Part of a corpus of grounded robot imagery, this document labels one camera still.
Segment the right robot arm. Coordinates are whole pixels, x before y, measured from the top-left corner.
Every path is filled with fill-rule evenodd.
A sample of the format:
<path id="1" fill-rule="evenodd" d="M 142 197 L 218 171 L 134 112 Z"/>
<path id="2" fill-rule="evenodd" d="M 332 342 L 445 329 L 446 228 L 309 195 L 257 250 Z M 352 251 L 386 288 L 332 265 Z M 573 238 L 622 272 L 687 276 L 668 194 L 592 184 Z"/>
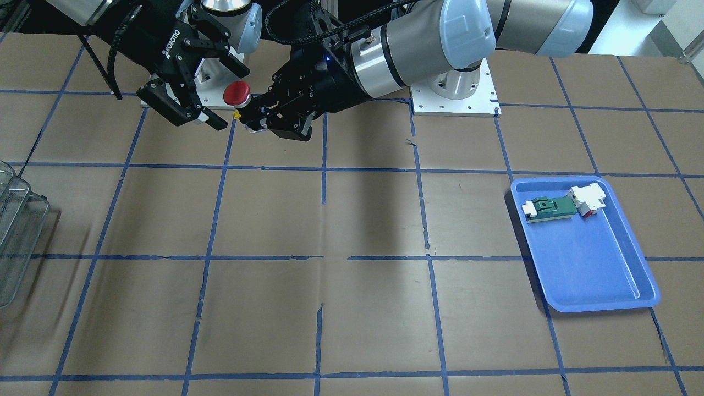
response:
<path id="1" fill-rule="evenodd" d="M 91 59 L 111 93 L 123 98 L 116 78 L 119 53 L 146 69 L 136 94 L 176 126 L 228 121 L 207 100 L 249 75 L 242 56 L 253 53 L 262 32 L 262 9 L 252 1 L 50 1 L 73 24 L 109 45 L 107 63 Z"/>

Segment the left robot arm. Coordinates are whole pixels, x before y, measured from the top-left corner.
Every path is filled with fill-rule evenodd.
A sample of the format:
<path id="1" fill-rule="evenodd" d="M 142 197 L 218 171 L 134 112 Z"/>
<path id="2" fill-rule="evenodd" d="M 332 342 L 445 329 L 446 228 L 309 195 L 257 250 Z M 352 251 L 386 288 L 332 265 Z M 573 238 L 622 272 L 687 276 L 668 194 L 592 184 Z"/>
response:
<path id="1" fill-rule="evenodd" d="M 244 97 L 233 83 L 225 100 L 251 132 L 269 130 L 306 142 L 312 121 L 421 82 L 440 84 L 472 73 L 496 48 L 565 57 L 585 40 L 590 1 L 386 1 L 341 21 L 314 1 L 281 2 L 264 28 L 291 56 L 267 92 Z"/>

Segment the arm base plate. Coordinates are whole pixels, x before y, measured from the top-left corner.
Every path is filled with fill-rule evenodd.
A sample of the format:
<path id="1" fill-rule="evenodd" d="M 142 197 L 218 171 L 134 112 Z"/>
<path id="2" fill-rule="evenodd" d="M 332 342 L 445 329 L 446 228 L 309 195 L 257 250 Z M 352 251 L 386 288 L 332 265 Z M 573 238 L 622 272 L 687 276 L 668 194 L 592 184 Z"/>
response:
<path id="1" fill-rule="evenodd" d="M 176 68 L 173 61 L 179 60 L 179 53 L 177 50 L 173 48 L 170 52 L 167 52 L 164 49 L 162 50 L 162 55 L 165 60 L 162 65 L 160 65 L 161 69 L 171 66 L 176 74 Z M 162 78 L 168 82 L 165 76 L 158 73 L 151 75 L 149 80 L 152 80 L 153 78 Z M 226 68 L 221 65 L 219 61 L 213 58 L 202 60 L 196 71 L 194 80 L 198 95 L 204 106 L 209 109 L 216 110 L 234 109 L 234 106 L 224 103 L 222 93 L 227 85 L 234 81 L 241 80 L 241 78 L 237 78 L 234 73 L 226 70 Z"/>
<path id="2" fill-rule="evenodd" d="M 421 116 L 498 117 L 502 113 L 486 58 L 415 83 L 410 93 L 413 112 Z"/>

